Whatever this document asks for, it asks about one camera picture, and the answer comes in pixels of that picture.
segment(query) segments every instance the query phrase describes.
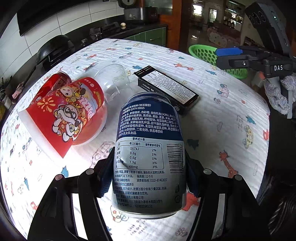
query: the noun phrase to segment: white tile wall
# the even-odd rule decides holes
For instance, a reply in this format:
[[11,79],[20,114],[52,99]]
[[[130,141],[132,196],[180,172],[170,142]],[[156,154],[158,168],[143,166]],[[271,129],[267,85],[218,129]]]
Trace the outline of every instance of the white tile wall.
[[50,40],[53,37],[55,37],[57,35],[60,35],[60,34],[61,34],[60,28],[56,28],[53,31],[51,31],[48,34],[46,34],[45,36],[43,36],[42,38],[38,39],[35,43],[33,43],[29,47],[32,56],[34,54],[36,54],[38,52],[38,50],[42,47],[42,45],[45,44],[48,40]]
[[57,13],[57,18],[59,20],[59,25],[62,26],[86,15],[90,15],[88,3],[80,4],[59,12]]
[[116,15],[117,15],[116,8],[114,8],[114,9],[91,14],[91,20],[92,22],[95,22],[104,18],[110,18],[110,17],[116,16]]
[[69,23],[66,23],[66,24],[62,25],[60,28],[61,28],[62,34],[66,34],[66,33],[71,32],[74,29],[80,28],[80,27],[87,25],[89,23],[91,23],[91,16],[87,15],[82,18],[75,19]]
[[57,13],[20,36],[17,15],[0,38],[0,77],[9,78],[51,38],[104,18],[122,15],[117,2],[91,1]]
[[40,24],[36,25],[25,33],[25,38],[27,40],[28,46],[35,43],[38,39],[41,39],[43,36],[53,31],[59,27],[56,14],[45,19]]

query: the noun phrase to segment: green plastic basket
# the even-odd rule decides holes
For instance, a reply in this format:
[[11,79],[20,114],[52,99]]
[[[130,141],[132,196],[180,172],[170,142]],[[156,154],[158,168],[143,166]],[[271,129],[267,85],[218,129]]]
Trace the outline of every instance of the green plastic basket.
[[[211,65],[217,66],[217,56],[215,54],[216,49],[217,48],[215,47],[196,44],[189,47],[189,53],[195,58],[199,58]],[[225,71],[239,80],[248,76],[248,71],[246,69],[226,69]]]

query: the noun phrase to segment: white label on box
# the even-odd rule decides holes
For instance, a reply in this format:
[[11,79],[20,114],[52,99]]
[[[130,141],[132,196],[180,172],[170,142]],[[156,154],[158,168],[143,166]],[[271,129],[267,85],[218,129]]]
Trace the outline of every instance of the white label on box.
[[160,72],[153,71],[142,78],[166,92],[182,104],[185,104],[195,96],[195,93]]

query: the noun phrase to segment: nutrition facts table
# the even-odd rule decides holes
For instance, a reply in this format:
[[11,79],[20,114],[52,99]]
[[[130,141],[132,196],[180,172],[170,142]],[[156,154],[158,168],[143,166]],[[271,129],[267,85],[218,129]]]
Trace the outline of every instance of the nutrition facts table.
[[116,169],[160,170],[164,168],[162,144],[121,141],[116,149]]

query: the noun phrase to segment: blue strip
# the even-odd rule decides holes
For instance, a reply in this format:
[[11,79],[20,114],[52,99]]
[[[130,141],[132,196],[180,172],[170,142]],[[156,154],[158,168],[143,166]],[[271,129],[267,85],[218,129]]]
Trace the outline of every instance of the blue strip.
[[221,48],[216,49],[216,55],[219,56],[228,56],[228,55],[240,55],[242,50],[239,48]]

